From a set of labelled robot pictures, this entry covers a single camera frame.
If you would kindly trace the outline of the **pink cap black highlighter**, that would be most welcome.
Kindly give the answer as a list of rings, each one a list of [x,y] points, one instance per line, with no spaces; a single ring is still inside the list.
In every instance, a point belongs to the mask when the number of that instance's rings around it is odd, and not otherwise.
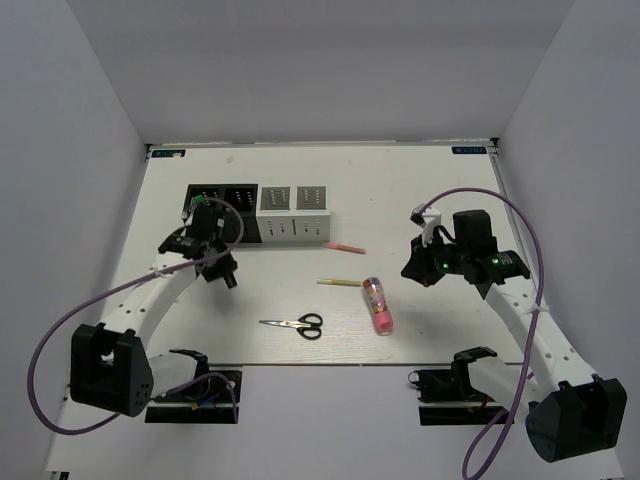
[[[228,289],[233,289],[238,285],[237,280],[236,280],[235,275],[234,275],[233,272],[225,272],[223,274],[223,280],[224,280],[225,285],[226,285],[226,287]]]

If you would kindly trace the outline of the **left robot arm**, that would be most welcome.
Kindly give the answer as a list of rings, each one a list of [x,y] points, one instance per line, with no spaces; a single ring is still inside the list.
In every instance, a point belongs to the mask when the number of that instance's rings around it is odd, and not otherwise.
[[[184,226],[158,248],[148,274],[94,326],[80,325],[71,339],[70,395],[74,402],[135,417],[149,401],[180,389],[199,399],[211,387],[211,374],[194,352],[173,349],[150,357],[150,340],[178,297],[196,280],[237,285],[236,240],[224,238],[225,221],[240,213],[229,203],[204,198]]]

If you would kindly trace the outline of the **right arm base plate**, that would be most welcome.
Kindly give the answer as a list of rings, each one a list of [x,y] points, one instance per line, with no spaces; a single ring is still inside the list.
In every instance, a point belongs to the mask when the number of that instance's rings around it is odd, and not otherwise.
[[[491,397],[475,392],[464,396],[449,369],[413,370],[407,377],[417,392],[421,426],[484,426],[501,410]]]

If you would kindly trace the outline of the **pink marker set tube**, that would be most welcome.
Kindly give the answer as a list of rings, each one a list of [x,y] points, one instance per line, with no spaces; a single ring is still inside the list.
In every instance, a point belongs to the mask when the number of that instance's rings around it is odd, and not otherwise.
[[[373,325],[380,335],[390,334],[394,322],[379,278],[369,277],[362,282],[364,298],[372,314]]]

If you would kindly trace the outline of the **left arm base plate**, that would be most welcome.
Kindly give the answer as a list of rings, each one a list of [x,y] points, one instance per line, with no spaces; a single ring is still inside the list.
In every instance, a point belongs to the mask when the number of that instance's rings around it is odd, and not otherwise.
[[[237,424],[240,413],[242,370],[221,370],[224,379],[212,376],[185,391],[157,397],[146,410],[147,424]]]

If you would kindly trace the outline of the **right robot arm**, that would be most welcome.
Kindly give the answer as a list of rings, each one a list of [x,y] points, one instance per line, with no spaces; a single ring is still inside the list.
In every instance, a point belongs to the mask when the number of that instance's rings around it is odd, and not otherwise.
[[[548,310],[535,303],[537,290],[527,266],[512,251],[500,251],[484,210],[454,214],[455,239],[441,236],[441,214],[417,208],[411,215],[422,232],[411,242],[401,274],[429,287],[447,275],[460,275],[476,287],[498,314],[523,353],[529,372],[518,400],[517,422],[524,425],[537,454],[546,462],[616,446],[627,402],[617,379],[604,379],[581,358]]]

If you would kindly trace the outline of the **black handled scissors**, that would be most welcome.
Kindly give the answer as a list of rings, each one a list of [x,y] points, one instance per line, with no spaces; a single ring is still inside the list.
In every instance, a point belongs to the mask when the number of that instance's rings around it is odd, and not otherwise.
[[[324,320],[316,313],[306,313],[297,320],[260,320],[260,324],[279,328],[294,329],[303,339],[319,340],[322,337]]]

